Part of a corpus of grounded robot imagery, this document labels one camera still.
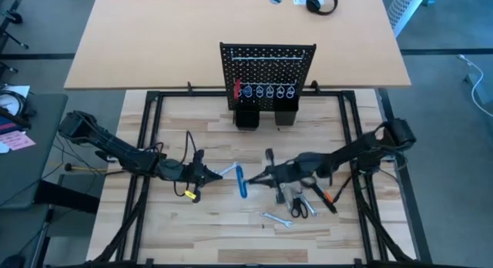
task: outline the light wood desk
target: light wood desk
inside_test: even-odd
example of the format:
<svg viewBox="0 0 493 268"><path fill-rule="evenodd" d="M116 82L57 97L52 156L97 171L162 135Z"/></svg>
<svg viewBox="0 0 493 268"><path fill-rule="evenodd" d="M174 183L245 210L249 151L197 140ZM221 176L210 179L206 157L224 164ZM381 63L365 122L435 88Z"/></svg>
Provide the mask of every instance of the light wood desk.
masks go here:
<svg viewBox="0 0 493 268"><path fill-rule="evenodd" d="M355 92L363 130L372 130L381 122L374 90ZM139 134L145 97L145 90L127 91L123 104L116 135L133 145ZM157 139L164 142L164 153L181 159L184 132L188 129L198 148L206 149L204 162L208 167L221 170L237 161L242 164L246 178L263 171L267 164L266 148L272 147L276 161L283 162L300 152L331 152L344 145L335 98L302 96L295 125L279 130L274 125L272 112L261 113L260 127L255 132L239 132L232 124L232 116L224 98L165 98ZM110 169L119 167L111 165ZM384 164L382 169L394 173L389 164ZM334 174L334 185L329 192L335 194L349 174L348 165L343 165ZM88 260L102 252L120 227L128 187L129 175L106 179ZM178 192L183 187L179 184ZM403 251L414 257L397 183L378 173L374 176L374 188L384 227ZM292 219L285 205L275 204L274 190L264 186L249 186L248 198L241 199L234 172L205 186L202 192L202 201L192 204L188 198L174 195L172 183L151 180L140 263L148 257L154 258L154 263L353 263L354 258L364 260L351 184L336 204L337 215L330 213L312 191L306 191L305 196L319 211L318 217L308 219ZM293 220L294 225L287 229L260 217L259 212L275 213ZM370 231L372 246L377 252L371 226ZM132 237L130 230L126 259Z"/></svg>
<svg viewBox="0 0 493 268"><path fill-rule="evenodd" d="M306 84L411 84L381 0L329 16L293 0L96 0L65 88L224 87L220 42L317 44Z"/></svg>

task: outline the blue tool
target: blue tool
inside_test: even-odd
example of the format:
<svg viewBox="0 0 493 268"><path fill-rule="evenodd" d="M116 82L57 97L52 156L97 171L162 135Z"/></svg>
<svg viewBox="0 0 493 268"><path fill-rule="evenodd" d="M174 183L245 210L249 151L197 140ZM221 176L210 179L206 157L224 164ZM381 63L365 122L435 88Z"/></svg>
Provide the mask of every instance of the blue tool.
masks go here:
<svg viewBox="0 0 493 268"><path fill-rule="evenodd" d="M241 169L240 164L236 165L236 178L238 179L238 187L240 188L240 195L242 198L246 199L248 197L247 182L243 181L243 169Z"/></svg>

